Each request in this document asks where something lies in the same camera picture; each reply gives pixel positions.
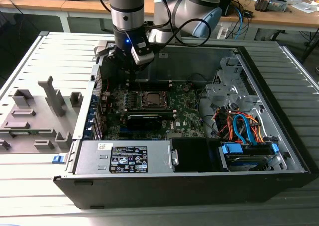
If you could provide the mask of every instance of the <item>gray slatted table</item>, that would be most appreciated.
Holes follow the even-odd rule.
[[[11,109],[13,88],[52,75],[63,95],[84,93],[98,40],[111,35],[50,33],[37,38],[0,91],[0,114]],[[231,40],[209,44],[229,46]],[[290,53],[275,42],[236,41],[245,46],[275,97],[319,164],[318,86]],[[52,165],[53,154],[0,155],[0,223],[34,225],[319,225],[319,180],[290,189],[263,204],[164,207],[143,209],[80,210],[52,182],[64,169]]]

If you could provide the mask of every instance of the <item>green circuit board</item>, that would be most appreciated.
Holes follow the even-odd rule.
[[[173,137],[205,137],[196,106],[196,89],[193,89],[190,84],[175,84],[170,91],[163,93],[166,97],[166,109],[175,110],[176,116],[174,120],[163,120],[162,128],[156,131],[127,133],[125,99],[132,91],[114,89],[112,93],[114,100],[109,103],[111,110],[106,113],[108,130],[105,140],[168,140]],[[134,109],[142,108],[145,92],[134,91],[133,93]]]

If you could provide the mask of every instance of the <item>open computer chassis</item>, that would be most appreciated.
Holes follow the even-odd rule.
[[[215,63],[186,71],[199,52]],[[317,177],[245,48],[169,46],[134,81],[97,63],[54,178],[77,207],[262,202]]]

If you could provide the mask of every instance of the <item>wooden desk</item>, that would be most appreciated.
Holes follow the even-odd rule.
[[[63,30],[70,32],[68,17],[84,17],[110,19],[111,15],[103,9],[98,0],[12,0],[14,4],[25,14],[53,15],[60,17]],[[255,11],[254,1],[239,0],[246,6],[245,9],[252,11],[254,17],[250,23],[250,29],[282,29],[293,31],[314,32],[319,27],[319,13],[306,14],[291,6],[286,12],[258,12]],[[9,0],[0,0],[2,12],[19,13]],[[145,20],[152,21],[154,13],[153,0],[145,0]],[[222,17],[220,25],[224,28],[233,26],[238,17],[233,13],[230,16]]]
[[[62,11],[71,12],[87,12],[87,13],[105,13],[109,14],[98,0],[81,0],[81,1],[66,1],[62,7]],[[153,16],[154,4],[153,0],[144,0],[145,16]]]
[[[304,13],[297,10],[290,5],[285,12],[259,12],[255,11],[255,1],[244,1],[239,0],[239,2],[246,6],[245,10],[252,11],[253,19],[252,24],[262,24],[262,25],[279,25],[279,26],[294,26],[294,27],[319,27],[319,12]],[[228,17],[222,17],[221,21],[238,21],[238,17],[232,14]]]

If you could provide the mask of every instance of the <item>robotic arm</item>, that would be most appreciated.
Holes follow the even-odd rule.
[[[173,36],[172,27],[179,28],[187,20],[201,18],[214,29],[221,17],[219,0],[167,0],[167,4],[170,24],[165,25],[169,22],[169,13],[162,0],[155,4],[154,23],[165,25],[160,31],[170,36]],[[144,28],[144,0],[110,0],[110,6],[116,46],[112,58],[122,62],[121,68],[125,70],[142,70],[154,58]],[[208,27],[203,23],[194,21],[182,30],[196,37],[208,37]]]
[[[145,35],[144,0],[110,0],[115,45],[131,54],[136,65],[154,58]]]

